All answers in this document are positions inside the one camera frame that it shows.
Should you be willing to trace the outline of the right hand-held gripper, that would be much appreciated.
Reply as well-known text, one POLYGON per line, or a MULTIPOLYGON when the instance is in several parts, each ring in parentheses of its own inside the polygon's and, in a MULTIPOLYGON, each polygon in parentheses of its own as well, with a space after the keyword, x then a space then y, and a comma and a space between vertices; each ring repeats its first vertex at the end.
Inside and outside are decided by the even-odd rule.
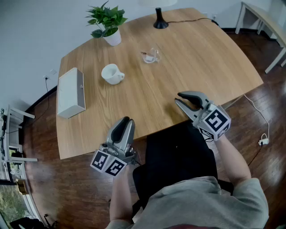
POLYGON ((215 105, 209 98, 199 91, 182 91, 177 94, 187 99, 199 109, 193 109, 181 99, 175 98, 175 103, 193 121, 193 126, 207 137, 217 141, 231 125, 231 118, 220 106, 215 105))

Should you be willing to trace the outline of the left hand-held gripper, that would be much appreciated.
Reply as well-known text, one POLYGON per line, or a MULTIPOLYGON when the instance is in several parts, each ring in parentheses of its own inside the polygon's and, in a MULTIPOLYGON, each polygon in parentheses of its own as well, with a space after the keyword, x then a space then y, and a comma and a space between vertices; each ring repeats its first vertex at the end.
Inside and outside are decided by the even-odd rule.
POLYGON ((90 166, 96 171, 117 177, 129 164, 135 164, 137 152, 130 145, 134 139, 135 122, 128 116, 119 119, 108 131, 106 142, 94 152, 90 166), (112 144, 120 143, 124 150, 112 144))

